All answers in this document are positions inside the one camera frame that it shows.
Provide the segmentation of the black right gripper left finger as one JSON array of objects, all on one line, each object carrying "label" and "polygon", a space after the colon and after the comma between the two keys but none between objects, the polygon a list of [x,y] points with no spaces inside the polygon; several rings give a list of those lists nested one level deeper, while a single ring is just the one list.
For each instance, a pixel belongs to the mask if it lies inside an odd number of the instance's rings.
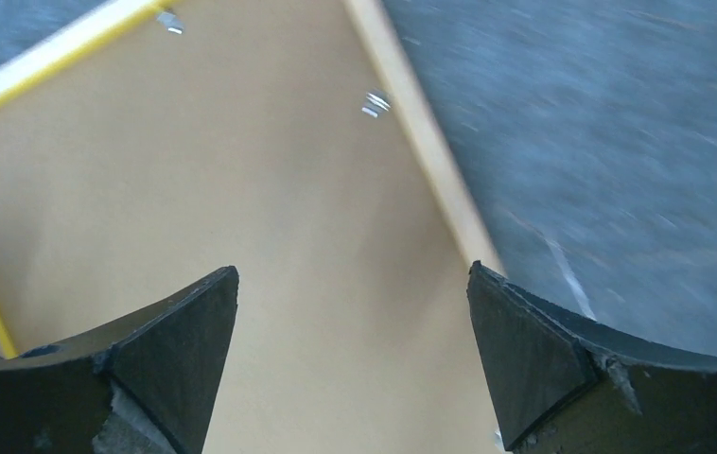
[{"label": "black right gripper left finger", "polygon": [[217,269],[76,336],[0,358],[0,453],[199,453],[236,321]]}]

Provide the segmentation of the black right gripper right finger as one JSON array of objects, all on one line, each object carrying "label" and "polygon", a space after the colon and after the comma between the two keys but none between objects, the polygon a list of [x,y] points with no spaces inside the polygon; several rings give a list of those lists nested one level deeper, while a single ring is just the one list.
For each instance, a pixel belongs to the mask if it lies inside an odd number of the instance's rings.
[{"label": "black right gripper right finger", "polygon": [[475,262],[470,319],[512,453],[717,453],[717,357],[635,337]]}]

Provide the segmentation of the brown cardboard backing board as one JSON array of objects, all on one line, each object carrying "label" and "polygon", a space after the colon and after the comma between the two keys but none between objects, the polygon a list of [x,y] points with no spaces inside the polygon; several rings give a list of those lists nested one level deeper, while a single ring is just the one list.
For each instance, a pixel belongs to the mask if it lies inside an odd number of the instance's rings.
[{"label": "brown cardboard backing board", "polygon": [[185,1],[0,108],[21,349],[240,276],[209,453],[493,453],[468,267],[339,1]]}]

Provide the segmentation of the orange wooden picture frame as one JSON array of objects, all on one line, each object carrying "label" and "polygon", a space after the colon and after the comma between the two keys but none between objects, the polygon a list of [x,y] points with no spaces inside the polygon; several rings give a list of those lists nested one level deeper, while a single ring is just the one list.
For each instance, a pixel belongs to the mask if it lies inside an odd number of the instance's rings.
[{"label": "orange wooden picture frame", "polygon": [[[136,24],[171,15],[170,1],[106,1],[0,65],[0,106],[94,52]],[[353,29],[392,98],[389,107],[427,177],[458,250],[502,271],[498,253],[434,118],[392,22],[379,1],[347,1]]]}]

